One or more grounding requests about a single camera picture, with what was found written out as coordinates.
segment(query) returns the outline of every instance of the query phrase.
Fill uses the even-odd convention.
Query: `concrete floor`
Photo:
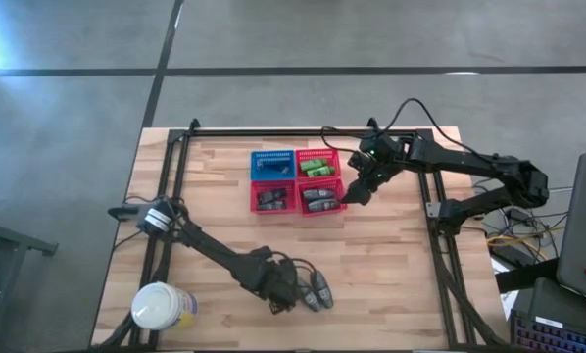
[[[0,69],[156,68],[173,0],[0,1]],[[187,0],[169,66],[583,66],[586,0]],[[153,78],[0,76],[0,225],[31,255],[7,346],[85,347]],[[418,97],[483,153],[551,186],[586,152],[586,74],[167,77],[153,126],[362,125]],[[410,107],[399,125],[428,125]],[[564,211],[568,193],[537,213]],[[497,219],[488,219],[500,223]]]

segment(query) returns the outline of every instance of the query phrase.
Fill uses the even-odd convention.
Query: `wooden table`
[[[456,127],[444,130],[460,138]],[[167,134],[167,128],[143,130],[128,195],[156,196]],[[456,148],[436,131],[435,139],[446,148]],[[330,142],[357,146],[356,140],[346,137],[330,137]],[[366,206],[350,205],[336,215],[251,213],[250,152],[291,148],[324,145],[317,137],[192,138],[182,197],[193,222],[237,251],[268,245],[313,262],[331,286],[334,308],[313,313],[300,303],[292,312],[274,316],[267,302],[240,288],[227,270],[195,250],[175,245],[168,283],[194,293],[199,314],[192,328],[162,332],[159,349],[445,348],[416,174],[401,173],[382,185]],[[349,157],[340,154],[346,187],[356,178],[356,171],[347,167]],[[171,163],[168,195],[176,159],[177,153]],[[443,179],[449,198],[472,195],[469,176],[443,173]],[[429,183],[433,189],[432,178]],[[122,224],[117,241],[134,231],[134,224]],[[500,337],[508,337],[482,233],[466,230],[456,240],[469,299]],[[145,236],[134,238],[113,255],[93,343],[108,337],[128,312],[138,290],[145,244]],[[461,337],[456,302],[453,311]]]

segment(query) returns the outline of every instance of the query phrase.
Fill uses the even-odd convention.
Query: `yellow cable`
[[[562,230],[562,229],[565,229],[565,227],[554,227],[552,229],[543,230],[543,231],[537,231],[537,232],[534,232],[534,233],[526,234],[524,236],[520,236],[520,237],[515,238],[513,240],[505,241],[504,243],[498,243],[498,244],[493,244],[492,243],[492,244],[489,244],[489,245],[490,246],[509,246],[511,244],[517,244],[519,242],[523,242],[526,239],[529,239],[529,238],[531,238],[533,236],[536,236],[536,235],[541,235],[541,234],[543,234],[545,232],[548,232],[548,231],[555,231],[555,230]],[[487,239],[487,242],[488,243],[491,243],[493,240],[500,239],[503,236],[506,236],[506,235],[498,235],[498,236],[490,237],[490,238]]]
[[[496,236],[496,239],[511,239],[511,240],[515,240],[514,238],[511,238],[510,236],[503,236],[503,235]],[[544,260],[548,260],[548,258],[546,257],[546,255],[544,255],[544,254],[543,254],[541,251],[539,251],[539,249],[537,249],[537,247],[535,247],[533,244],[530,244],[530,243],[526,242],[525,240],[522,240],[522,241],[520,241],[520,242],[521,242],[522,244],[524,244],[524,245],[528,246],[529,248],[531,248],[531,249],[535,250],[535,252],[536,252],[537,254],[539,254],[539,255],[541,256],[541,258],[542,258],[542,259],[544,259]],[[495,243],[488,243],[487,245],[488,245],[488,246],[492,246],[492,245],[496,245],[496,244],[495,244]]]

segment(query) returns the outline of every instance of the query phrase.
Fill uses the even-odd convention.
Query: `green battery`
[[[324,166],[321,168],[309,170],[308,173],[309,177],[326,177],[331,176],[334,173],[334,167],[332,166]]]
[[[305,171],[309,171],[311,169],[317,169],[317,168],[326,166],[327,164],[328,164],[328,160],[326,160],[325,158],[313,159],[313,160],[300,162],[300,168],[302,169],[302,172],[305,172]]]

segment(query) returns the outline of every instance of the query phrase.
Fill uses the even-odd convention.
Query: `red basket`
[[[259,210],[258,195],[262,192],[276,190],[278,188],[286,189],[285,210]],[[295,192],[295,180],[278,180],[278,181],[252,181],[250,187],[250,211],[258,214],[284,214],[297,211],[297,192]]]
[[[324,158],[328,160],[328,166],[334,167],[333,175],[308,177],[306,172],[302,172],[302,168],[300,167],[301,162],[318,158]],[[331,148],[295,150],[295,163],[297,163],[297,180],[300,182],[307,182],[311,180],[326,180],[329,178],[341,177],[339,151],[333,150]]]
[[[341,211],[345,211],[348,209],[347,204],[340,204],[338,208],[334,210],[328,211],[321,211],[321,212],[310,212],[309,207],[302,196],[302,192],[304,190],[314,189],[314,188],[324,188],[329,190],[334,190],[334,197],[337,200],[341,200],[343,195],[345,194],[343,190],[343,182],[341,178],[332,178],[328,180],[317,180],[317,181],[309,181],[305,183],[298,183],[297,184],[297,197],[300,199],[300,203],[302,204],[302,215],[303,216],[318,216],[318,215],[326,215],[337,213]]]

